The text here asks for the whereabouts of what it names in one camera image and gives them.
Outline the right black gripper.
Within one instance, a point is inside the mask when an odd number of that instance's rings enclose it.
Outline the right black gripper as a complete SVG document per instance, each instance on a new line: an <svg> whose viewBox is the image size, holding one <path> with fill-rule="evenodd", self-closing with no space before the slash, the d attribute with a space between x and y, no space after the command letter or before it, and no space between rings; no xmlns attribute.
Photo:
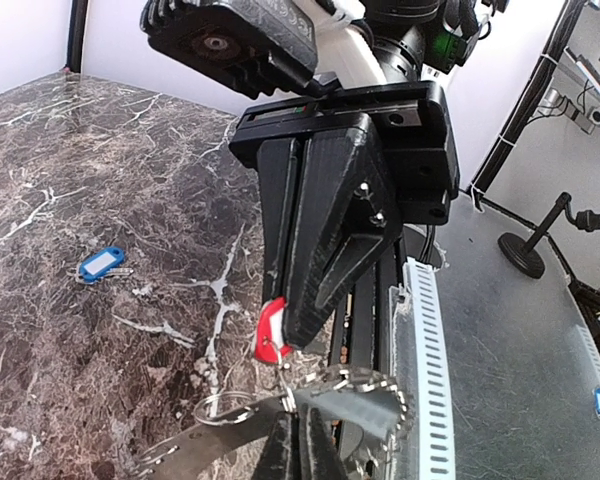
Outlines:
<svg viewBox="0 0 600 480"><path fill-rule="evenodd" d="M258 172L262 300L285 296L284 340L304 348L398 239L401 219L448 221L459 193L455 141L444 91L422 71L459 64L460 4L297 5L317 30L319 72L342 87L247 110L230 150ZM293 137L306 146L286 267L300 154Z"/></svg>

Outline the blue key tag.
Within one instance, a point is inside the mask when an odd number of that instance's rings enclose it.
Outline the blue key tag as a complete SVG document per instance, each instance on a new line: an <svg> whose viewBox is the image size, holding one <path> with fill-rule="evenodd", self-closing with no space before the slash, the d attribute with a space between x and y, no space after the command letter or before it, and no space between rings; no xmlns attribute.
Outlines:
<svg viewBox="0 0 600 480"><path fill-rule="evenodd" d="M134 269L125 267L125 261L125 251L121 247L110 246L69 269L67 275L83 285L93 285L111 277L128 277Z"/></svg>

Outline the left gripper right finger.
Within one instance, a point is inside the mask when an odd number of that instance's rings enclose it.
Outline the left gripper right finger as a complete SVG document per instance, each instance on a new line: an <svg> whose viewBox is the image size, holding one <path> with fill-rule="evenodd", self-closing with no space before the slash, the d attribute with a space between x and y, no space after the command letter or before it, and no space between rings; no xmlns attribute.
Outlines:
<svg viewBox="0 0 600 480"><path fill-rule="evenodd" d="M325 421L317 408L302 406L302 478L310 480L347 480Z"/></svg>

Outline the grey crescent key organizer plate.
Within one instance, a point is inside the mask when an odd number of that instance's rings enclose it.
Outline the grey crescent key organizer plate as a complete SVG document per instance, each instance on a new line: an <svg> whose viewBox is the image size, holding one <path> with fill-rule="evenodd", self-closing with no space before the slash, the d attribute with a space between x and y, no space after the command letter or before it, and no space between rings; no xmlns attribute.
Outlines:
<svg viewBox="0 0 600 480"><path fill-rule="evenodd" d="M195 479L212 463L262 440L254 479L364 479L390 460L409 423L396 380L333 365L297 388L196 424L141 454L135 479Z"/></svg>

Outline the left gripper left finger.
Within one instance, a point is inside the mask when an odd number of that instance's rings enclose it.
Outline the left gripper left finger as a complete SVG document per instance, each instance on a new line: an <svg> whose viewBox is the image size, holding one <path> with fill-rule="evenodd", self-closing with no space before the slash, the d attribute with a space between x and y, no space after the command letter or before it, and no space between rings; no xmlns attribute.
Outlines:
<svg viewBox="0 0 600 480"><path fill-rule="evenodd" d="M298 415L286 411L278 412L252 474L252 479L300 479L299 440Z"/></svg>

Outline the red key tag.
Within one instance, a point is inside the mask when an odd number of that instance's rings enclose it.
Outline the red key tag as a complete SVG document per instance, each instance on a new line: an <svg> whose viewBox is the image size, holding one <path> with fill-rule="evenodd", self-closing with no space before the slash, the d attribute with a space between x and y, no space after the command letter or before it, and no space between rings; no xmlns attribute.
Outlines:
<svg viewBox="0 0 600 480"><path fill-rule="evenodd" d="M284 297L278 297L263 306L252 343L253 355L261 363L279 364L293 351L283 338L285 308Z"/></svg>

